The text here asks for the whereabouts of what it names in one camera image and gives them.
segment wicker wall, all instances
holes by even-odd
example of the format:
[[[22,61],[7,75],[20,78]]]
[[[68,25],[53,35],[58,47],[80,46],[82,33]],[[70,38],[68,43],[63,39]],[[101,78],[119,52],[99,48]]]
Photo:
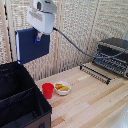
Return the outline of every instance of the wicker wall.
[[[94,22],[97,0],[65,0],[62,3],[61,25],[59,29],[80,49],[86,51]],[[64,37],[59,38],[57,71],[76,67],[85,63],[85,55],[72,46]]]
[[[8,62],[8,57],[7,57],[5,38],[4,38],[1,13],[0,13],[0,64],[4,64],[7,62]]]
[[[26,22],[30,0],[9,1],[11,2],[15,31],[31,27]],[[53,1],[58,6],[55,27],[65,33],[83,51],[94,54],[96,41],[104,38],[118,37],[124,39],[128,30],[127,0]],[[6,62],[6,53],[0,52],[0,54]],[[51,34],[50,53],[25,64],[25,67],[34,80],[39,80],[78,66],[88,60],[89,58],[75,49],[59,33],[53,32]]]
[[[128,1],[100,0],[88,52],[94,54],[96,41],[110,37],[125,39],[128,30]]]

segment black storage box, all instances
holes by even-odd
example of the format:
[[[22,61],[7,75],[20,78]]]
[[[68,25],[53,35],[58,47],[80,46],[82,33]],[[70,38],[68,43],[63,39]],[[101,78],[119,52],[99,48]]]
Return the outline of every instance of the black storage box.
[[[51,112],[24,66],[0,65],[0,128],[51,128]]]

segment food in bowl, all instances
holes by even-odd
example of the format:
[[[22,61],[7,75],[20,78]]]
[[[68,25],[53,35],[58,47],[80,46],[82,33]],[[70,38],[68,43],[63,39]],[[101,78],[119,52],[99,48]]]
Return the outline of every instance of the food in bowl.
[[[62,84],[56,84],[55,88],[59,91],[68,91],[69,88],[67,86],[63,86]]]
[[[59,95],[67,95],[71,91],[71,85],[67,82],[59,81],[54,84],[55,91]]]

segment black cable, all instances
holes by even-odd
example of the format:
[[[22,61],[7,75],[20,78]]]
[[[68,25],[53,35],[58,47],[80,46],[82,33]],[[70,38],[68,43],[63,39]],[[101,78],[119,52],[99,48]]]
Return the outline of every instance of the black cable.
[[[60,30],[56,29],[56,28],[53,28],[53,30],[55,31],[58,31],[61,35],[63,35],[76,49],[78,49],[80,52],[82,52],[83,54],[89,56],[89,57],[92,57],[92,58],[96,58],[96,59],[111,59],[111,58],[115,58],[123,53],[125,53],[128,48],[126,48],[124,51],[120,52],[119,54],[116,54],[114,56],[110,56],[110,57],[98,57],[98,56],[92,56],[84,51],[82,51],[80,48],[78,48],[67,36],[65,36]]]

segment red cup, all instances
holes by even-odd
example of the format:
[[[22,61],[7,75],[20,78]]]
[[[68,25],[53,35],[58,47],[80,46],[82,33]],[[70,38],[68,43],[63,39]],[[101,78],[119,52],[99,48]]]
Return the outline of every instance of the red cup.
[[[52,98],[53,89],[54,89],[54,85],[51,83],[45,83],[42,85],[43,95],[45,96],[46,99]]]

